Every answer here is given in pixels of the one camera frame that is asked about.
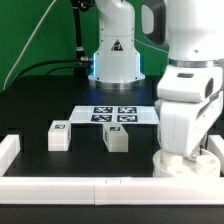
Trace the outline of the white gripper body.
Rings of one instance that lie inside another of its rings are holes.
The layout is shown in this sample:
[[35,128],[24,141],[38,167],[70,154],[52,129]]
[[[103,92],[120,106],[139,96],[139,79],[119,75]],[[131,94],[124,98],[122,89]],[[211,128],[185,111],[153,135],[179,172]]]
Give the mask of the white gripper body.
[[183,157],[192,153],[222,112],[222,83],[219,66],[167,66],[157,86],[163,150]]

